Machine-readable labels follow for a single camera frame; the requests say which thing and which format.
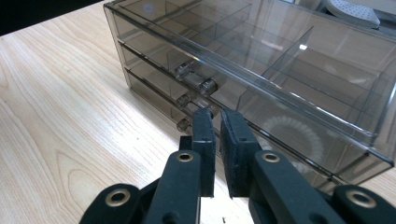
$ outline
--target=wooden table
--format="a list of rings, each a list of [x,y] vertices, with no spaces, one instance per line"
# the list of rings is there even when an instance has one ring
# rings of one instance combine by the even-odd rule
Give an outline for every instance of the wooden table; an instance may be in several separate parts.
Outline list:
[[[102,4],[0,37],[0,223],[77,223],[102,189],[146,186],[177,150],[176,125],[126,86]],[[223,179],[202,222],[248,223]],[[395,184],[393,169],[364,187],[396,205]]]

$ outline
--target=smoked plastic drawer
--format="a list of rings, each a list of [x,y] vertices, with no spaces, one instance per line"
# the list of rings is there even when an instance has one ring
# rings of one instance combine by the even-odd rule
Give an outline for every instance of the smoked plastic drawer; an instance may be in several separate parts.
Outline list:
[[[286,153],[322,189],[390,168],[396,42],[263,2],[106,4],[128,85],[184,132],[201,107],[217,133],[221,108],[242,113],[263,148]]]

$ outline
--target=transparent plastic drawer organizer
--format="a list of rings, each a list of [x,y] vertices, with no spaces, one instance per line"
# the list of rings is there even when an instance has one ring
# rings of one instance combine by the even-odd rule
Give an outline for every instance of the transparent plastic drawer organizer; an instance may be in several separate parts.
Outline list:
[[[183,132],[209,107],[242,113],[263,148],[317,188],[362,181],[395,159],[396,45],[279,1],[105,4],[128,85]]]

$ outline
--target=screw hole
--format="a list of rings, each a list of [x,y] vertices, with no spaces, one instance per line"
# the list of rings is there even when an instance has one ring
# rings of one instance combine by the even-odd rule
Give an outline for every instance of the screw hole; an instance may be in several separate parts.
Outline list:
[[[127,189],[114,189],[106,196],[106,204],[110,207],[118,207],[131,198],[131,194]]]
[[[262,158],[265,161],[269,161],[269,162],[279,162],[280,161],[280,158],[274,153],[264,153],[262,155]]]
[[[326,219],[326,217],[324,217],[321,214],[317,214],[317,213],[312,213],[309,215],[309,220],[311,220],[312,223],[314,224],[327,224],[329,223]]]
[[[180,153],[177,155],[179,161],[187,162],[192,161],[193,156],[190,153]]]
[[[174,212],[163,215],[163,224],[177,224],[178,214]]]
[[[364,192],[358,190],[349,190],[346,192],[346,197],[358,206],[365,208],[376,207],[376,201]]]

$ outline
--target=robotic hand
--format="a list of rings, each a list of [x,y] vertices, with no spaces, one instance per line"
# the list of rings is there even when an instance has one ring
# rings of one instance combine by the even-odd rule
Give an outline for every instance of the robotic hand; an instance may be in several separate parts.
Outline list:
[[[396,223],[396,209],[370,190],[313,189],[282,154],[262,150],[239,113],[221,111],[220,154],[230,197],[249,197],[255,223]],[[193,115],[160,179],[143,189],[103,190],[80,223],[199,223],[201,197],[214,197],[216,136],[208,109]]]

